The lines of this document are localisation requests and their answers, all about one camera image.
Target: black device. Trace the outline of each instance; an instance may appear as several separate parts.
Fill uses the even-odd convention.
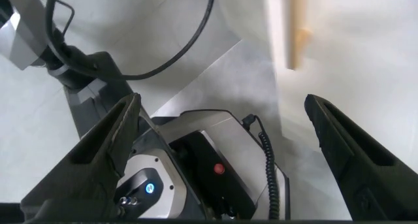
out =
[[[19,4],[18,0],[0,0],[0,2],[2,26],[10,22],[16,9],[25,8]],[[33,3],[32,9],[43,11],[40,3],[36,0],[31,0],[31,2]],[[24,219],[14,204],[1,205],[0,212],[4,214],[3,218],[8,222],[25,220],[33,223],[123,221],[123,217],[127,217],[123,215],[126,210],[122,209],[118,200],[115,199],[118,192],[144,195],[143,191],[125,191],[123,187],[119,190],[117,188],[118,180],[123,177],[128,159],[140,150],[145,150],[147,145],[158,142],[158,146],[165,151],[177,150],[179,154],[182,154],[181,151],[184,152],[183,157],[175,157],[169,153],[173,161],[180,163],[184,159],[186,162],[183,161],[183,163],[195,163],[196,161],[193,162],[193,160],[198,158],[204,161],[200,152],[196,152],[187,144],[191,141],[205,144],[207,141],[205,142],[198,133],[188,135],[170,145],[167,145],[156,131],[150,131],[150,136],[141,137],[146,134],[144,131],[148,132],[152,127],[146,117],[140,117],[143,112],[140,95],[132,92],[125,81],[126,76],[120,74],[108,53],[101,52],[87,56],[76,47],[65,44],[62,33],[52,23],[54,2],[55,0],[48,0],[46,17],[43,21],[45,26],[33,29],[31,35],[23,34],[22,32],[27,30],[18,28],[13,33],[28,41],[24,50],[31,50],[30,55],[34,54],[32,56],[37,58],[24,63],[16,58],[16,55],[11,55],[9,58],[23,69],[25,65],[44,65],[48,72],[64,85],[81,141],[22,200],[20,208]],[[213,0],[209,0],[208,11],[205,13],[206,21],[212,3]],[[21,10],[20,15],[22,21],[28,21],[25,25],[36,23],[28,16],[26,10]],[[201,23],[198,31],[201,32],[205,23],[205,21]],[[418,220],[418,193],[416,192],[418,175],[414,171],[330,102],[318,96],[309,95],[305,101],[305,109],[315,127],[322,152],[354,221]],[[208,146],[206,149],[208,153],[213,152]],[[210,159],[213,160],[211,163],[221,161],[216,155]],[[193,169],[189,174],[181,172],[181,166],[178,164],[175,164],[174,168],[180,171],[180,176],[184,180],[187,180],[187,176],[197,177],[202,182],[207,179],[207,176],[199,174],[207,171],[204,166]],[[156,184],[158,183],[158,176],[152,175],[152,172],[146,175]],[[198,219],[202,209],[196,209],[196,207],[202,205],[197,203],[190,205],[198,201],[194,199],[196,194],[193,192],[193,186],[186,183],[186,187],[189,191],[186,199],[189,202],[184,212],[196,214],[195,219]],[[204,192],[203,196],[208,196],[213,192],[227,192],[224,187],[205,186],[201,191]],[[223,210],[221,213],[247,212],[248,217],[250,216],[253,211],[251,204],[241,206],[236,200],[231,200],[234,195],[230,197],[227,195],[225,194],[226,201],[223,204],[219,203],[219,197],[206,200],[210,200],[211,206],[217,206]],[[248,202],[247,197],[242,197],[242,200],[242,204]],[[231,206],[235,210],[224,210]],[[143,212],[144,210],[139,208],[134,211]],[[177,222],[173,219],[159,221]],[[157,221],[138,219],[136,222]]]

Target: silver device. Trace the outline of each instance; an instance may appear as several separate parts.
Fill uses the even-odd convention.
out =
[[[233,171],[233,176],[237,179],[242,187],[244,187],[246,193],[251,197],[253,204],[256,207],[255,213],[252,219],[268,219],[268,187],[266,178],[266,157],[264,151],[258,144],[258,142],[247,132],[240,124],[240,122],[234,118],[234,116],[226,111],[220,110],[198,110],[185,112],[176,119],[169,121],[160,126],[153,125],[152,128],[162,136],[167,144],[170,144],[183,136],[186,136],[192,132],[201,133],[205,139],[213,147],[213,150],[221,157],[223,164],[229,167]],[[166,153],[160,151],[160,161],[164,161],[166,166],[159,166],[150,157],[149,150],[142,152],[141,155],[133,156],[128,160],[128,164],[125,169],[125,177],[122,178],[120,184],[128,180],[132,175],[138,173],[145,167],[159,167],[160,174],[173,173],[173,178],[179,178],[177,172],[173,172],[175,168],[172,165],[171,159]],[[173,178],[169,178],[164,181],[164,184],[173,183]],[[276,177],[280,194],[280,219],[289,218],[289,200],[288,200],[288,182],[285,174],[276,166]],[[175,217],[179,215],[179,207],[184,207],[184,199],[173,197],[183,197],[184,185],[182,182],[178,182],[181,189],[175,189],[173,193],[164,193],[159,199],[159,202],[154,204],[150,208],[151,212],[147,212],[142,217]],[[177,210],[168,211],[169,209],[158,209],[156,207],[177,207]]]

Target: coiled black cord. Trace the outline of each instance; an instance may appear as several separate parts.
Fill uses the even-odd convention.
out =
[[[266,130],[261,123],[258,116],[250,114],[242,120],[242,126],[249,131],[249,126],[257,120],[259,122],[261,132],[259,138],[263,151],[266,155],[266,175],[267,175],[267,186],[268,186],[268,199],[270,200],[270,208],[268,211],[269,219],[279,219],[280,217],[280,196],[279,186],[277,185],[276,169],[274,166],[274,152],[270,139],[266,133]]]

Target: wire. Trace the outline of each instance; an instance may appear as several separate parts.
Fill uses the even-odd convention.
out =
[[[269,219],[279,219],[280,216],[280,196],[279,186],[277,185],[276,168],[274,166],[274,152],[270,139],[264,129],[263,123],[258,116],[254,118],[259,122],[261,132],[259,138],[263,145],[263,150],[266,155],[266,175],[267,175],[267,186],[268,186],[268,198],[270,200],[270,208],[268,211]]]
[[[95,71],[93,67],[82,67],[79,64],[77,64],[74,60],[70,59],[66,54],[64,54],[64,51],[60,48],[60,44],[57,43],[57,41],[54,39],[53,36],[53,27],[52,27],[52,20],[54,17],[54,9],[55,9],[55,0],[47,0],[46,2],[46,19],[45,19],[45,25],[46,25],[46,36],[48,38],[48,45],[53,51],[53,53],[58,57],[58,59],[67,65],[70,69],[79,72],[80,74],[84,74],[86,76],[94,77],[94,78],[100,78],[101,80],[144,80],[150,77],[155,76],[156,74],[159,74],[160,72],[164,71],[168,67],[170,67],[172,64],[174,64],[176,61],[178,61],[196,42],[198,37],[201,35],[204,27],[206,26],[206,23],[209,20],[210,13],[212,11],[212,7],[214,6],[215,0],[209,0],[208,5],[206,7],[206,12],[204,13],[203,19],[197,28],[195,34],[192,36],[190,41],[170,60],[168,60],[166,63],[162,64],[162,66],[144,73],[144,74],[138,74],[138,75],[125,75],[121,74],[119,76],[114,76],[113,74],[107,74],[100,69],[96,69]]]
[[[74,15],[76,14],[76,11],[75,11],[75,9],[71,5],[69,5],[68,3],[66,3],[66,2],[64,2],[62,0],[56,0],[56,2],[59,3],[59,4],[61,4],[61,5],[63,5],[63,6],[65,6],[65,7],[67,7],[67,8],[69,8],[71,10],[70,18],[68,19],[67,23],[65,24],[65,27],[64,27],[64,30],[63,30],[63,35],[65,35],[65,33],[68,30],[68,27],[70,26],[70,24],[72,22],[72,19],[74,18]]]

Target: white floor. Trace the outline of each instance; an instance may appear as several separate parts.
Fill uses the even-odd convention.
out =
[[[149,71],[180,51],[208,2],[64,1],[76,11],[67,43],[86,54],[110,52],[125,74]],[[68,17],[69,10],[56,5],[54,21],[60,29]],[[183,58],[164,73],[130,85],[153,113],[239,40],[216,0],[202,35]],[[78,142],[78,135],[62,86],[45,69],[21,71],[3,56],[0,67],[0,201],[19,202]]]
[[[86,53],[108,50],[121,70],[130,74],[145,72],[175,54],[201,18],[177,22],[179,17],[202,14],[207,2],[115,0],[123,3],[114,6],[108,0],[66,1],[77,11],[67,34],[69,43]],[[87,6],[91,1],[94,7]],[[57,7],[59,27],[66,12]],[[280,125],[269,58],[247,42],[235,45],[239,39],[221,21],[218,8],[211,20],[176,66],[158,78],[131,82],[131,87],[143,96],[150,113],[171,99],[155,115],[196,108],[224,108],[237,118],[258,114],[272,137],[277,163],[291,179],[293,219],[349,219],[323,156],[273,136]],[[78,136],[58,81],[44,69],[20,71],[3,57],[0,64],[0,201],[19,202],[78,142]]]

